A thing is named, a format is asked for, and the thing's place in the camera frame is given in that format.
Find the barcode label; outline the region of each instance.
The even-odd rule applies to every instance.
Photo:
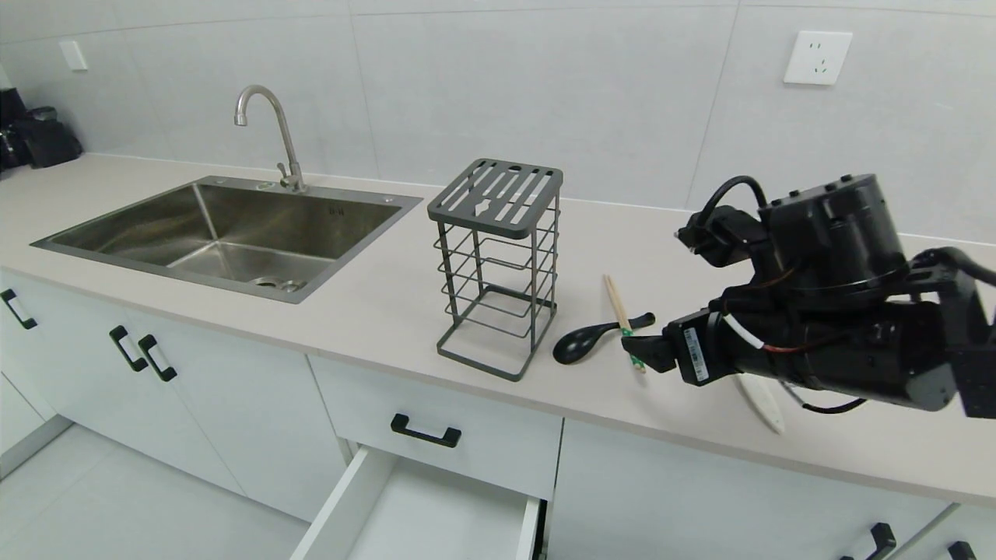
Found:
[[[702,358],[702,345],[698,343],[698,334],[695,329],[685,329],[685,345],[688,346],[688,356],[691,357],[691,366],[695,368],[695,379],[702,383],[709,379],[709,368],[705,367],[705,359]]]

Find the black handle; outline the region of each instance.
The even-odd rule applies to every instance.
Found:
[[[947,553],[951,555],[951,560],[975,560],[975,552],[967,542],[960,540],[947,547]]]
[[[168,367],[164,370],[155,362],[155,358],[152,357],[151,350],[156,344],[158,343],[155,341],[155,337],[153,335],[145,335],[140,341],[138,341],[138,347],[141,348],[141,351],[145,354],[148,362],[152,364],[152,369],[155,370],[155,374],[158,375],[164,382],[169,382],[176,377],[176,370],[172,367]]]
[[[446,433],[444,433],[442,437],[436,437],[434,435],[422,433],[421,431],[408,429],[408,417],[403,414],[394,415],[394,419],[390,421],[390,430],[394,433],[408,435],[423,441],[428,441],[429,443],[435,443],[436,445],[442,445],[443,447],[450,448],[456,447],[456,445],[460,442],[461,434],[460,430],[455,427],[448,427],[446,429]]]
[[[34,329],[35,327],[38,326],[38,321],[35,321],[31,317],[28,317],[27,319],[21,319],[21,316],[18,315],[16,311],[14,311],[14,306],[10,304],[11,300],[13,300],[16,297],[17,294],[14,293],[14,290],[4,290],[3,293],[0,294],[0,299],[3,300],[3,303],[4,305],[7,306],[7,309],[9,309],[10,312],[14,314],[14,319],[17,319],[17,322],[20,323],[22,327],[24,327],[25,331],[30,331],[31,329]]]
[[[132,360],[131,356],[127,354],[125,347],[122,346],[122,339],[127,336],[127,329],[125,329],[124,325],[117,325],[111,329],[108,334],[111,335],[111,340],[115,341],[115,346],[118,347],[118,352],[122,353],[124,360],[129,366],[131,366],[131,370],[133,372],[140,372],[148,367],[148,363],[145,361],[145,358],[139,356],[137,360]]]
[[[871,528],[871,538],[874,539],[874,552],[868,560],[882,560],[889,552],[895,550],[895,536],[888,523],[876,523]],[[845,556],[841,560],[855,560],[853,556]]]

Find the sink drain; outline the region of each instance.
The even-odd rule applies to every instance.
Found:
[[[264,288],[276,288],[289,294],[304,288],[305,284],[307,284],[307,282],[302,280],[284,280],[275,276],[262,276],[255,280],[250,280],[249,283]]]

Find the faucet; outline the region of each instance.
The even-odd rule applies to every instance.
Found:
[[[239,101],[235,104],[235,126],[245,127],[249,124],[246,121],[246,106],[249,104],[249,99],[256,94],[266,98],[270,102],[270,105],[273,106],[273,111],[277,114],[277,125],[280,127],[280,136],[284,139],[284,148],[287,149],[287,164],[291,168],[291,172],[288,174],[284,164],[277,163],[277,168],[280,169],[280,174],[283,175],[283,178],[280,179],[280,184],[291,192],[305,192],[308,190],[308,185],[305,184],[304,178],[301,176],[301,164],[298,163],[298,157],[294,154],[294,143],[291,142],[291,132],[287,129],[287,116],[284,115],[284,108],[280,105],[280,100],[277,99],[277,96],[273,95],[273,92],[258,84],[253,84],[242,90],[242,93],[239,94]]]

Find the light switch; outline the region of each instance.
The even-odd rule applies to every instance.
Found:
[[[839,31],[800,31],[785,71],[785,83],[835,84],[853,35]]]
[[[83,51],[80,50],[80,44],[76,41],[60,41],[59,47],[63,50],[63,57],[66,58],[66,64],[69,65],[69,69],[74,72],[82,72],[87,69],[87,59],[83,58]]]

